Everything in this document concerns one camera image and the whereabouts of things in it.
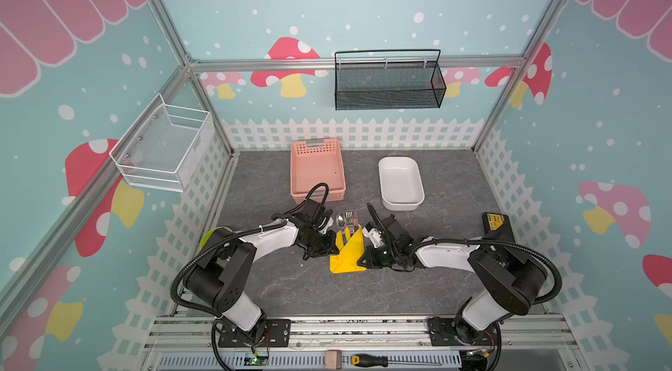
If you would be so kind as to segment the fork with teal handle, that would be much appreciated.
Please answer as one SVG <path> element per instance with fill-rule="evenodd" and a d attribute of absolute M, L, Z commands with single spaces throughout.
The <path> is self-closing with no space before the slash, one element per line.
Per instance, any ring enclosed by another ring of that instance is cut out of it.
<path fill-rule="evenodd" d="M 356 232 L 355 213 L 352 210 L 346 211 L 345 218 L 346 218 L 346 231 L 348 231 L 348 234 L 352 236 Z"/>

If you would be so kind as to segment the spoon with teal handle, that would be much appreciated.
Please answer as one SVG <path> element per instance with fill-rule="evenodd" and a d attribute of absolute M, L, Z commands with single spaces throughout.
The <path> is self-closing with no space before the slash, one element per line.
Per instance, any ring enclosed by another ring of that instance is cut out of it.
<path fill-rule="evenodd" d="M 338 228 L 339 232 L 346 229 L 348 221 L 346 220 L 346 215 L 344 215 L 344 213 L 337 213 L 335 218 L 335 225 Z"/>

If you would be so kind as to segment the yellow paper napkin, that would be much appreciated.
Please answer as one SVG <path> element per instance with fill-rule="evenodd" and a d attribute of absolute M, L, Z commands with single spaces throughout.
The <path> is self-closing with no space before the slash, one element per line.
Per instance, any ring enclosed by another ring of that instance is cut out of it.
<path fill-rule="evenodd" d="M 336 234 L 336 247 L 338 255 L 330 256 L 329 269 L 334 274 L 354 273 L 365 271 L 366 268 L 359 266 L 358 261 L 365 253 L 364 235 L 362 227 L 356 230 L 348 227 Z"/>

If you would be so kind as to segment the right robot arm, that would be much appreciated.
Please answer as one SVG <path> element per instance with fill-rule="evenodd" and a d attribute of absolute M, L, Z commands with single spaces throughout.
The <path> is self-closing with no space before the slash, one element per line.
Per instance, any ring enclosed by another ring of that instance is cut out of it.
<path fill-rule="evenodd" d="M 366 269 L 411 273 L 419 269 L 446 268 L 474 273 L 483 290 L 462 304 L 454 318 L 441 324 L 429 320 L 432 334 L 442 341 L 464 346 L 480 342 L 503 320 L 524 316 L 532 306 L 551 301 L 560 294 L 563 278 L 545 255 L 514 241 L 507 215 L 483 213 L 486 234 L 476 239 L 412 238 L 394 215 L 381 218 L 367 204 L 371 225 L 381 234 L 379 247 L 368 247 L 358 260 Z"/>

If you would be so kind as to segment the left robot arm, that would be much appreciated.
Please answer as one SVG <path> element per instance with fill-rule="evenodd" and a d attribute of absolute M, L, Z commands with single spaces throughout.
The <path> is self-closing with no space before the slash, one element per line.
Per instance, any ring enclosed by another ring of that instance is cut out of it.
<path fill-rule="evenodd" d="M 171 300 L 214 317 L 215 324 L 235 327 L 250 345 L 259 343 L 267 333 L 266 314 L 245 293 L 253 263 L 292 246 L 304 250 L 304 260 L 339 254 L 336 234 L 328 228 L 331 216 L 323 203 L 306 199 L 254 229 L 217 227 L 173 279 Z"/>

